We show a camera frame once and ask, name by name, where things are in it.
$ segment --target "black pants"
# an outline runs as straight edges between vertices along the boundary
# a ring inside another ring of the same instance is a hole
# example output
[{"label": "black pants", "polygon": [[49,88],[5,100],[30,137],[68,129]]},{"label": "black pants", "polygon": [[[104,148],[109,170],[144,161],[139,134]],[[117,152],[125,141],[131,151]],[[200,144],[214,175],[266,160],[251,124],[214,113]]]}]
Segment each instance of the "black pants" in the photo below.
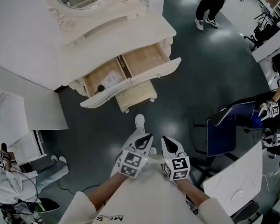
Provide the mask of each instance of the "black pants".
[{"label": "black pants", "polygon": [[196,10],[197,20],[203,20],[204,13],[210,10],[208,18],[214,20],[217,13],[221,10],[225,0],[201,0]]}]

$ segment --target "white sleeve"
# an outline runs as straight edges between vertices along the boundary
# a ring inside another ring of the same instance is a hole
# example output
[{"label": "white sleeve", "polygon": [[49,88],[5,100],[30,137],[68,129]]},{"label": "white sleeve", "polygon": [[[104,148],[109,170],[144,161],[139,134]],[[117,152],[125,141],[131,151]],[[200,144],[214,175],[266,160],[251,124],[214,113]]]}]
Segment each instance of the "white sleeve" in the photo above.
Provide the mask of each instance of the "white sleeve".
[{"label": "white sleeve", "polygon": [[198,215],[205,224],[233,224],[231,218],[215,198],[210,198],[200,204]]},{"label": "white sleeve", "polygon": [[59,224],[91,224],[97,211],[83,192],[77,192]]}]

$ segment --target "white shirt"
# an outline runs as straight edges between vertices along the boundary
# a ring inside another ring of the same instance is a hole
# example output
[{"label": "white shirt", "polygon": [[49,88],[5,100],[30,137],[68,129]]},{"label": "white shirt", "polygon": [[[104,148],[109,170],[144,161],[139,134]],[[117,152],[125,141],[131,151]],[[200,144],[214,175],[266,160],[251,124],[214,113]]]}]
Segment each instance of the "white shirt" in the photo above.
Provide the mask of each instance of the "white shirt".
[{"label": "white shirt", "polygon": [[0,203],[15,204],[19,199],[26,202],[36,200],[35,177],[37,172],[21,174],[0,169]]},{"label": "white shirt", "polygon": [[77,192],[59,224],[232,224],[219,202],[208,199],[195,216],[185,195],[160,171],[150,169],[128,178],[97,213],[88,197]]}]

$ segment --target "blue jeans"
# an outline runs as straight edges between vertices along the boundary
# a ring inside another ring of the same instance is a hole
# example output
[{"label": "blue jeans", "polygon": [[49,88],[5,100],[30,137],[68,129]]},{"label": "blue jeans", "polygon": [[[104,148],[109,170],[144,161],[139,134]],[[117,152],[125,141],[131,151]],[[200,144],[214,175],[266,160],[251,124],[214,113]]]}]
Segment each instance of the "blue jeans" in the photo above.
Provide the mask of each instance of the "blue jeans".
[{"label": "blue jeans", "polygon": [[38,193],[41,192],[45,187],[47,187],[52,182],[55,182],[62,178],[64,175],[68,174],[69,168],[67,167],[67,164],[62,161],[55,162],[51,165],[48,169],[41,172],[36,177],[36,187],[38,190]]}]

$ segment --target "white paper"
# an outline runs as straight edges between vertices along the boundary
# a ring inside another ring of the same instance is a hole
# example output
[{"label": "white paper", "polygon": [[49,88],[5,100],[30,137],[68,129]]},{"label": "white paper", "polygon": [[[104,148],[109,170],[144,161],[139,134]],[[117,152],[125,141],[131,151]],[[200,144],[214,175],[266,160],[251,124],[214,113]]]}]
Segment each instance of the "white paper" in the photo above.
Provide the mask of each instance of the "white paper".
[{"label": "white paper", "polygon": [[122,76],[114,70],[111,70],[110,73],[103,79],[101,84],[105,88],[110,88],[116,85],[119,81],[121,81]]}]

